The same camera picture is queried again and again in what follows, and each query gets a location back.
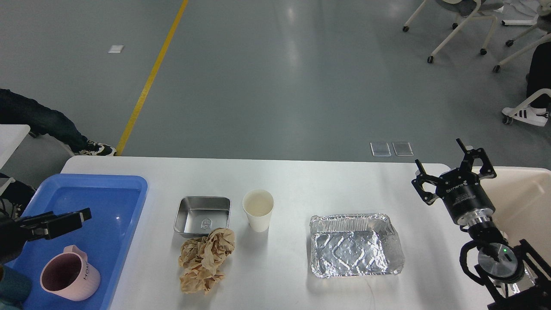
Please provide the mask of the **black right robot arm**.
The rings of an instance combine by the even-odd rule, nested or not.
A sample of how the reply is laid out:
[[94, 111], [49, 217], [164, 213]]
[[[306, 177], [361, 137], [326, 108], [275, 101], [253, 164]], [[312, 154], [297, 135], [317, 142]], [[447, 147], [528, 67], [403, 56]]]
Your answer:
[[481, 184], [497, 176], [486, 151], [456, 142], [463, 152], [460, 166], [436, 177], [416, 160], [413, 187], [427, 205], [440, 198], [453, 223], [471, 237], [460, 250], [460, 266], [492, 296], [489, 310], [548, 310], [549, 263], [525, 239], [516, 246], [508, 243], [492, 218], [495, 206]]

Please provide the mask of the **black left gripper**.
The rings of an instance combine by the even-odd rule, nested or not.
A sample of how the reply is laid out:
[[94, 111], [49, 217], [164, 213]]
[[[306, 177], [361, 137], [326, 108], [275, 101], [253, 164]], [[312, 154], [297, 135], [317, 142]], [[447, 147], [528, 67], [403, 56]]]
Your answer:
[[16, 259], [27, 241], [53, 239], [75, 231], [91, 219], [90, 208], [75, 212], [54, 214], [52, 211], [19, 219], [2, 217], [0, 220], [0, 263]]

